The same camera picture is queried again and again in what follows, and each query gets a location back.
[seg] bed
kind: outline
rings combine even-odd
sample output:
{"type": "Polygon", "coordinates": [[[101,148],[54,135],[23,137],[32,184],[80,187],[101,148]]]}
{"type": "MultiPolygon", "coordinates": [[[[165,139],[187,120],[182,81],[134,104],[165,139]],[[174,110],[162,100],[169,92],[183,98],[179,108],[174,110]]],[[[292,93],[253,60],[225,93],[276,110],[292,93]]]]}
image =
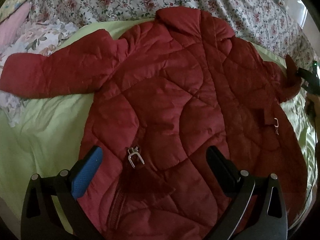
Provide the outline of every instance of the bed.
{"type": "MultiPolygon", "coordinates": [[[[108,30],[116,39],[140,22],[135,20],[147,20],[155,15],[157,9],[177,5],[200,8],[225,19],[238,37],[254,43],[264,60],[274,61],[282,68],[285,67],[282,58],[286,54],[290,54],[297,65],[304,68],[311,66],[315,56],[301,28],[284,10],[283,0],[29,1],[31,10],[28,21],[21,27],[22,35],[0,54],[0,73],[1,66],[12,53],[49,55],[100,28],[108,30]]],[[[282,104],[308,167],[306,205],[292,227],[300,222],[312,202],[314,196],[309,192],[317,174],[314,130],[303,110],[304,96],[301,90],[293,100],[282,104]]],[[[0,153],[3,160],[0,197],[15,216],[21,214],[30,175],[53,176],[76,162],[92,98],[92,95],[72,95],[24,100],[0,93],[0,107],[3,110],[0,111],[0,153]]],[[[59,212],[59,215],[64,226],[71,231],[63,214],[59,212]]]]}

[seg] silver screw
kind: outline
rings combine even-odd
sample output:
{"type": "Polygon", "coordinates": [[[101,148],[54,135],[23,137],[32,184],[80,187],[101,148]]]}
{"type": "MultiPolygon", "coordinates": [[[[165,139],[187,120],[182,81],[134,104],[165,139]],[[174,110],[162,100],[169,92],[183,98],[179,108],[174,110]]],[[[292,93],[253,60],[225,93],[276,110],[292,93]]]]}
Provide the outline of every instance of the silver screw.
{"type": "Polygon", "coordinates": [[[276,174],[274,174],[274,173],[271,173],[271,174],[270,174],[270,177],[271,177],[272,179],[278,179],[278,176],[277,176],[276,174]]]}
{"type": "Polygon", "coordinates": [[[36,180],[36,179],[38,179],[38,177],[39,177],[38,174],[33,174],[33,175],[31,176],[31,179],[32,179],[32,180],[36,180]]]}
{"type": "Polygon", "coordinates": [[[69,172],[67,170],[60,171],[60,176],[65,177],[68,175],[68,173],[69,172]]]}
{"type": "Polygon", "coordinates": [[[249,172],[248,172],[248,171],[246,171],[246,170],[242,170],[242,171],[240,171],[240,174],[241,174],[242,176],[244,176],[244,177],[249,176],[249,172]]]}

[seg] jacket's left sleeve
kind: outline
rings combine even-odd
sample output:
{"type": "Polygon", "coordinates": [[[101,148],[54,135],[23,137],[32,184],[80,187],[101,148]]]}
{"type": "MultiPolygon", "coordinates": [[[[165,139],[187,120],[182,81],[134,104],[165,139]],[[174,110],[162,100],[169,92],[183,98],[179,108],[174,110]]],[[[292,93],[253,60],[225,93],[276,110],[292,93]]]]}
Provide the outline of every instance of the jacket's left sleeve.
{"type": "Polygon", "coordinates": [[[127,54],[126,39],[114,41],[97,30],[49,57],[17,53],[8,57],[0,90],[23,98],[49,98],[98,90],[127,54]]]}

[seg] red puffer jacket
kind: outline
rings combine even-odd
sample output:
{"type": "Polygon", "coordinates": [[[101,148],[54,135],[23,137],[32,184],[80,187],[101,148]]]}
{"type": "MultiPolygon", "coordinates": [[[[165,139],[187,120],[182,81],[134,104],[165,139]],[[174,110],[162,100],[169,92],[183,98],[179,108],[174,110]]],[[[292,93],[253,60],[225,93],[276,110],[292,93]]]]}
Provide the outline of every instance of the red puffer jacket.
{"type": "Polygon", "coordinates": [[[238,169],[276,173],[289,224],[303,208],[306,164],[279,105],[300,89],[295,70],[291,62],[287,80],[226,22],[177,7],[116,41],[98,30],[49,57],[12,55],[0,89],[95,93],[79,157],[99,145],[104,158],[79,203],[107,239],[200,240],[230,201],[206,163],[210,145],[238,169]],[[136,146],[144,165],[134,169],[136,146]]]}

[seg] zipper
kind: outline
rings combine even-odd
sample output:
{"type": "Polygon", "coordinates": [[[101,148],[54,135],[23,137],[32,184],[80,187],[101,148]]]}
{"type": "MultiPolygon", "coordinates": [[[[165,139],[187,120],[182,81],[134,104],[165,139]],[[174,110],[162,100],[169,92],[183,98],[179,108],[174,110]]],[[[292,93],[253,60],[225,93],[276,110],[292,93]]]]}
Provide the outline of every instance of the zipper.
{"type": "Polygon", "coordinates": [[[134,164],[134,162],[136,161],[135,156],[137,156],[137,159],[139,159],[140,162],[144,164],[144,161],[139,153],[139,147],[130,147],[128,149],[128,154],[128,159],[125,158],[124,160],[123,169],[119,177],[115,197],[113,198],[109,211],[108,228],[111,230],[116,230],[119,224],[122,209],[127,197],[126,189],[128,188],[130,183],[130,177],[132,176],[136,168],[134,164]]]}

